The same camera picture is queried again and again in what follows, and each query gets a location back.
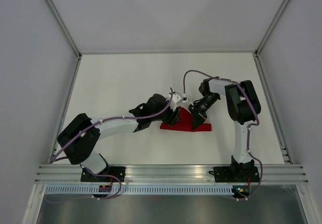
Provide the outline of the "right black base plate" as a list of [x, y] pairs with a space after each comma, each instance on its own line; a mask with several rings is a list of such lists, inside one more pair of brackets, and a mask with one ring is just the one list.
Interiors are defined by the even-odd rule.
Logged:
[[231, 167], [214, 167], [208, 171], [216, 183], [258, 183], [260, 174], [257, 167], [250, 169], [236, 169]]

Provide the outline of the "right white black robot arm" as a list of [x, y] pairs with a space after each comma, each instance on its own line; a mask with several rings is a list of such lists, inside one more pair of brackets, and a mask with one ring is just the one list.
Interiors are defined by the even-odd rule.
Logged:
[[215, 166], [209, 174], [216, 183], [257, 183], [260, 181], [256, 158], [250, 152], [251, 127], [259, 125], [261, 104], [250, 80], [240, 83], [227, 79], [205, 79], [199, 92], [202, 98], [188, 109], [192, 114], [192, 129], [196, 130], [207, 120], [207, 111], [221, 96], [226, 99], [227, 110], [234, 122], [234, 150], [229, 166]]

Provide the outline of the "right aluminium frame post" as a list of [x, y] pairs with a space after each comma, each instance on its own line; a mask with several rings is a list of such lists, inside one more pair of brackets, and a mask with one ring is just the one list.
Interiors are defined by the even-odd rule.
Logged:
[[254, 51], [256, 58], [259, 57], [260, 53], [263, 51], [267, 41], [269, 40], [270, 36], [272, 35], [274, 29], [276, 28], [277, 24], [279, 23], [280, 19], [284, 15], [288, 5], [290, 4], [291, 0], [283, 0], [280, 6], [278, 7], [277, 12], [275, 13], [272, 21], [269, 24], [264, 36], [262, 37], [257, 49]]

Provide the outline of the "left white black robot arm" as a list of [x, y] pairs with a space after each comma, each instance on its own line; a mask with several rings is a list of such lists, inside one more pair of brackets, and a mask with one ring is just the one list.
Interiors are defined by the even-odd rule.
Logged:
[[175, 92], [167, 98], [154, 94], [146, 103], [121, 116], [91, 118], [81, 113], [58, 135], [61, 149], [53, 160], [57, 161], [57, 157], [64, 153], [72, 165], [81, 165], [98, 181], [104, 182], [109, 178], [110, 170], [104, 157], [94, 151], [97, 142], [114, 135], [145, 130], [156, 121], [172, 126], [179, 121], [178, 104], [181, 100], [182, 96]]

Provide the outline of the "red cloth napkin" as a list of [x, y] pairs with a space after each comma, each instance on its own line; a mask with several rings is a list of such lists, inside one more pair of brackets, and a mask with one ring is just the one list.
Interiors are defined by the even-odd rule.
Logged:
[[173, 126], [167, 126], [165, 123], [160, 125], [162, 130], [172, 130], [172, 131], [185, 131], [185, 132], [210, 132], [212, 131], [211, 123], [202, 123], [196, 129], [192, 128], [193, 118], [192, 114], [183, 107], [179, 107], [179, 121]]

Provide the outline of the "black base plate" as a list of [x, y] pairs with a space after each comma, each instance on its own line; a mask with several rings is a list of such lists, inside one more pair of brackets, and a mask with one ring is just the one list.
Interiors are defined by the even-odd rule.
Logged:
[[106, 167], [102, 172], [98, 174], [91, 174], [86, 168], [82, 169], [81, 174], [81, 182], [116, 182], [114, 178], [111, 176], [114, 176], [120, 180], [120, 182], [124, 182], [125, 178], [125, 166], [108, 166]]
[[231, 167], [214, 167], [208, 171], [216, 183], [258, 183], [260, 174], [257, 167], [250, 169], [236, 169]]

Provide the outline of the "aluminium front rail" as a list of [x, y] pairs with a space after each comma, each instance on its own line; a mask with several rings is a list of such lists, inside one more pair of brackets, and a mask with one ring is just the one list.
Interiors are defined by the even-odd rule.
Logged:
[[[216, 184], [209, 174], [212, 165], [125, 165], [125, 184]], [[67, 164], [40, 165], [34, 177], [35, 183], [78, 184], [81, 182], [80, 166]], [[308, 178], [301, 165], [263, 165], [263, 185], [308, 184]]]

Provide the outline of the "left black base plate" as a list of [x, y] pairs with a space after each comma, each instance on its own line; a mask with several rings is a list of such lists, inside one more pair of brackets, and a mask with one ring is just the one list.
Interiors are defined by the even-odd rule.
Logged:
[[81, 174], [81, 182], [116, 182], [114, 178], [111, 176], [114, 176], [120, 180], [120, 182], [124, 182], [125, 178], [125, 166], [108, 166], [106, 167], [102, 172], [98, 174], [91, 174], [86, 168], [82, 169]]

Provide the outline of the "left aluminium frame post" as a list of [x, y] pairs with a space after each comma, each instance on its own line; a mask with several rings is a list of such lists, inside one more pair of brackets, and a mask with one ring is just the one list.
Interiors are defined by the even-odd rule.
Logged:
[[80, 59], [82, 54], [80, 53], [75, 41], [73, 40], [65, 22], [63, 21], [63, 18], [61, 17], [55, 3], [53, 0], [44, 0], [45, 4], [47, 5], [51, 15], [53, 16], [54, 20], [58, 24], [65, 40], [67, 41], [69, 47], [72, 49], [74, 55], [77, 57], [77, 59]]

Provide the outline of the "aluminium frame post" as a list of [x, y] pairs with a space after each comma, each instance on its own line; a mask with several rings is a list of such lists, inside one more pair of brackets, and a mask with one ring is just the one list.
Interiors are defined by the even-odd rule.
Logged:
[[80, 53], [75, 41], [73, 40], [65, 22], [63, 21], [63, 18], [61, 17], [55, 3], [53, 0], [44, 0], [45, 4], [47, 5], [51, 15], [53, 16], [54, 20], [58, 24], [65, 40], [67, 41], [69, 47], [72, 49], [74, 55], [77, 57], [77, 59], [80, 59], [82, 54]]
[[284, 15], [288, 5], [290, 4], [291, 0], [283, 0], [280, 6], [278, 7], [277, 12], [275, 13], [272, 21], [269, 24], [264, 36], [262, 37], [257, 49], [254, 51], [256, 58], [259, 57], [260, 53], [263, 51], [267, 41], [269, 40], [270, 36], [272, 35], [274, 29], [276, 28], [277, 24], [279, 23], [280, 19]]

